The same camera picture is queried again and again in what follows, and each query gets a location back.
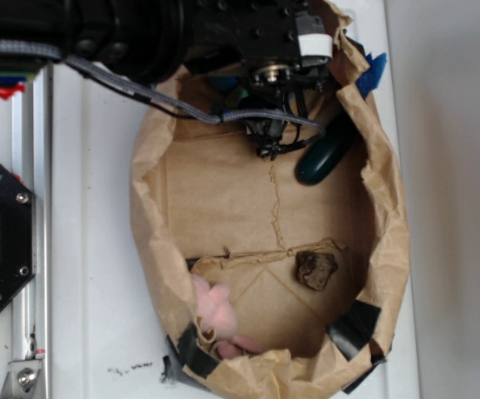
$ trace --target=small stone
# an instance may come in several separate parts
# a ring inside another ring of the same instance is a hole
[[[323,291],[331,275],[338,270],[333,254],[301,251],[296,259],[297,279],[316,291]]]

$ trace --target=brown paper bag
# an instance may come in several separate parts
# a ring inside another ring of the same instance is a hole
[[[343,107],[363,137],[327,179],[300,185],[301,152],[261,160],[234,123],[152,110],[135,142],[131,220],[155,310],[184,371],[223,397],[339,391],[388,354],[409,274],[399,166],[374,103],[350,83],[367,62],[343,34],[350,19],[321,0],[312,6],[340,48],[333,67],[345,87],[310,96],[310,117],[328,123]],[[219,100],[201,77],[181,76],[161,91],[202,109]],[[337,259],[323,292],[296,280],[304,249]],[[239,332],[266,352],[221,362],[206,353],[186,259],[198,259],[193,273],[230,284]]]

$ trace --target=black cable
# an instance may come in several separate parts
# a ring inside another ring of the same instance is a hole
[[[266,109],[254,109],[254,110],[241,110],[231,111],[223,116],[217,116],[208,114],[199,110],[195,106],[180,101],[178,99],[166,96],[159,91],[156,91],[150,87],[142,86],[139,83],[128,81],[121,76],[118,76],[110,71],[105,71],[92,62],[86,59],[79,58],[73,55],[65,57],[61,49],[52,45],[35,43],[35,42],[23,42],[14,40],[0,40],[0,55],[23,55],[29,57],[41,57],[56,62],[64,61],[69,67],[77,70],[79,73],[94,78],[95,81],[103,81],[111,90],[124,91],[126,93],[138,94],[140,96],[149,98],[149,101],[161,102],[165,105],[172,106],[187,114],[193,116],[202,122],[209,123],[211,125],[217,125],[219,123],[228,121],[239,121],[242,119],[252,118],[265,118],[278,121],[288,121],[291,123],[297,123],[300,125],[314,126],[318,131],[318,135],[311,137],[305,142],[311,142],[312,139],[325,136],[325,127],[320,125],[316,121],[312,121],[306,118],[287,114],[283,111],[266,110]]]
[[[194,118],[193,116],[190,116],[190,115],[183,115],[183,114],[175,113],[175,112],[169,110],[168,108],[166,108],[164,106],[161,106],[160,104],[157,104],[155,102],[150,101],[148,97],[140,96],[140,95],[135,94],[135,93],[131,94],[131,93],[128,93],[127,91],[123,91],[123,90],[118,89],[116,87],[109,86],[109,85],[105,84],[103,81],[96,80],[94,77],[91,77],[91,80],[95,81],[100,86],[103,86],[106,89],[114,91],[115,93],[117,93],[117,94],[119,94],[119,95],[121,95],[125,98],[129,98],[132,101],[137,101],[141,104],[145,104],[147,106],[151,106],[153,108],[156,108],[157,110],[162,111],[165,114],[172,116],[173,118],[185,119],[185,120],[187,120],[187,119],[195,120],[196,119],[196,118]]]
[[[308,110],[306,109],[305,93],[303,90],[295,90],[295,93],[296,93],[296,103],[297,103],[297,110],[299,111],[299,116],[301,118],[307,118]]]
[[[291,93],[288,92],[287,93],[287,98],[286,98],[286,100],[284,100],[284,94],[283,94],[282,104],[284,105],[284,111],[288,112],[289,114],[294,115],[294,113],[293,113],[293,111],[291,110],[291,107],[290,107],[290,95],[291,95]],[[296,144],[299,141],[299,137],[301,137],[301,125],[298,124],[298,123],[293,123],[293,122],[291,124],[296,127],[296,137],[293,139],[293,142],[292,142],[292,144]]]

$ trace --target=pink plush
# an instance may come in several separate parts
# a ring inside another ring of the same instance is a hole
[[[227,284],[211,287],[197,274],[192,274],[192,280],[198,298],[198,316],[202,319],[201,329],[204,333],[211,328],[216,332],[218,355],[222,359],[232,359],[242,355],[243,349],[250,353],[264,352],[259,341],[237,334],[237,314],[229,302],[230,287]]]

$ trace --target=black electrical tape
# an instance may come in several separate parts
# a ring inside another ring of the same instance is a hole
[[[162,383],[166,383],[167,381],[177,381],[188,385],[189,387],[209,392],[209,389],[183,371],[183,364],[181,364],[178,349],[169,337],[167,337],[166,344],[168,346],[169,355],[163,357],[164,371],[161,374],[160,381]]]
[[[374,355],[374,356],[372,356],[371,357],[371,364],[373,364],[373,366],[367,372],[365,372],[361,377],[358,377],[353,382],[351,382],[350,384],[345,385],[343,387],[342,391],[344,393],[346,393],[347,395],[350,395],[382,363],[386,363],[386,358],[384,357],[384,355]]]
[[[370,342],[379,315],[380,308],[355,301],[347,313],[327,326],[326,333],[350,361]]]
[[[177,350],[169,338],[168,340],[171,344],[170,349],[173,349],[171,352],[176,355],[181,368],[186,365],[201,378],[207,378],[219,364],[218,360],[198,346],[198,330],[192,323],[179,339]]]

